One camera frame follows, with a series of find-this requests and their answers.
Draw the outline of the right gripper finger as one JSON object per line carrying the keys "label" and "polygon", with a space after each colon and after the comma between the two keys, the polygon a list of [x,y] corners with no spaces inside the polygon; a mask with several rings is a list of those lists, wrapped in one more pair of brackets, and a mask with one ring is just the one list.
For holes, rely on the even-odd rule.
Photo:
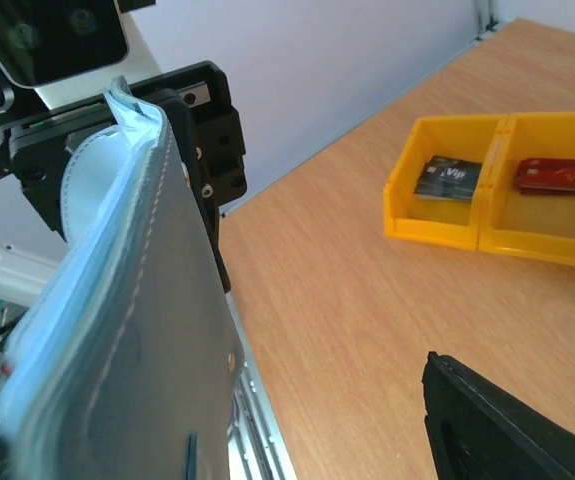
{"label": "right gripper finger", "polygon": [[575,434],[449,355],[428,353],[424,424],[440,479],[575,479]]}

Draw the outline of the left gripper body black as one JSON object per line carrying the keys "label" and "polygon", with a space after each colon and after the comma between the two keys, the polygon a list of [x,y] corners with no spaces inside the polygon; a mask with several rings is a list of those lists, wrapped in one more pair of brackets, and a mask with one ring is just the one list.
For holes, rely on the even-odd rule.
{"label": "left gripper body black", "polygon": [[[215,206],[242,197],[246,148],[225,73],[203,61],[130,86],[134,96],[156,105],[162,89],[175,90],[191,109]],[[8,156],[22,193],[50,230],[63,233],[60,185],[73,151],[85,136],[114,123],[104,98],[95,96],[0,127],[0,153]]]}

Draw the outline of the yellow three-compartment bin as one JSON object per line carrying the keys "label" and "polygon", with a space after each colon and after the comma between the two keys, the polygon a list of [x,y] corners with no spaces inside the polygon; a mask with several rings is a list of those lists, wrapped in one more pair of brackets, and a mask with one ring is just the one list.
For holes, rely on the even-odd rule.
{"label": "yellow three-compartment bin", "polygon": [[[481,167],[469,201],[415,194],[435,156]],[[575,267],[575,195],[528,195],[516,186],[521,161],[575,162],[575,112],[421,117],[383,192],[392,238]]]}

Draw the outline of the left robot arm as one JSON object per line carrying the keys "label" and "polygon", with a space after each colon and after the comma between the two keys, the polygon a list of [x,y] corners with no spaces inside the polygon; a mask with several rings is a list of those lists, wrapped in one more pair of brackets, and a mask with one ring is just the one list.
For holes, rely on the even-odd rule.
{"label": "left robot arm", "polygon": [[[246,153],[225,73],[203,61],[132,85],[132,93],[163,109],[189,173],[213,245],[221,206],[247,190]],[[95,96],[48,111],[36,93],[0,76],[0,233],[28,234],[38,253],[63,233],[60,182],[82,140],[114,122]]]}

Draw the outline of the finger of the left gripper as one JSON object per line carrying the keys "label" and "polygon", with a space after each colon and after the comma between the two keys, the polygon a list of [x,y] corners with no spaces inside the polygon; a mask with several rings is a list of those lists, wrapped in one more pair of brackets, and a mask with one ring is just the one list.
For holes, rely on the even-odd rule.
{"label": "finger of the left gripper", "polygon": [[218,246],[219,216],[213,195],[203,196],[203,188],[211,184],[204,176],[198,154],[198,135],[190,107],[173,89],[162,89],[157,104],[164,110],[173,129],[176,143],[188,174],[190,186],[207,232],[215,263],[225,293],[231,291],[231,280]]}

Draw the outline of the red credit card in bin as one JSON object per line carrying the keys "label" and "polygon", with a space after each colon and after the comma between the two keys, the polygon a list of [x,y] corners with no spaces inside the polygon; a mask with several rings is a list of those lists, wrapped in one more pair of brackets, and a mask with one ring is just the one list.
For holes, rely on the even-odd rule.
{"label": "red credit card in bin", "polygon": [[521,194],[575,195],[575,159],[525,159],[517,168],[514,188]]}

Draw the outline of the teal leather card holder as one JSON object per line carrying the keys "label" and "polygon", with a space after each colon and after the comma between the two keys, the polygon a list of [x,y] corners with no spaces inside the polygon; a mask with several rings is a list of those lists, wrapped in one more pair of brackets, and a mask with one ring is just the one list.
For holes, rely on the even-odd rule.
{"label": "teal leather card holder", "polygon": [[226,479],[243,358],[186,166],[123,78],[61,186],[70,249],[8,344],[13,479]]}

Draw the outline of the left aluminium corner post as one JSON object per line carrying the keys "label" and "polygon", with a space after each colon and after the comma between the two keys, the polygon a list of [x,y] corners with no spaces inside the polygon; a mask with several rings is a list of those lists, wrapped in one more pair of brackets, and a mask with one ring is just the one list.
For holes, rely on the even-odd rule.
{"label": "left aluminium corner post", "polygon": [[500,25],[497,0],[474,0],[474,13],[477,33],[476,42],[492,36]]}

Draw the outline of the grey credit card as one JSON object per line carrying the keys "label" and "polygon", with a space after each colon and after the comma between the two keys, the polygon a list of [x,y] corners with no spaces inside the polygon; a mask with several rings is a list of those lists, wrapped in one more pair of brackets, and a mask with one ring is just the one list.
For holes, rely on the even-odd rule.
{"label": "grey credit card", "polygon": [[477,162],[433,156],[424,166],[414,194],[427,199],[470,202],[482,165]]}

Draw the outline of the aluminium rail frame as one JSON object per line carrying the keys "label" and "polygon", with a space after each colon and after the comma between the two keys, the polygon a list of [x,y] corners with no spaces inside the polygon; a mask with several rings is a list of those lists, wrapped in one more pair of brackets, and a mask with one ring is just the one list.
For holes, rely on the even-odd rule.
{"label": "aluminium rail frame", "polygon": [[296,480],[296,471],[234,297],[229,293],[226,298],[245,354],[234,390],[228,427],[230,477],[241,480]]}

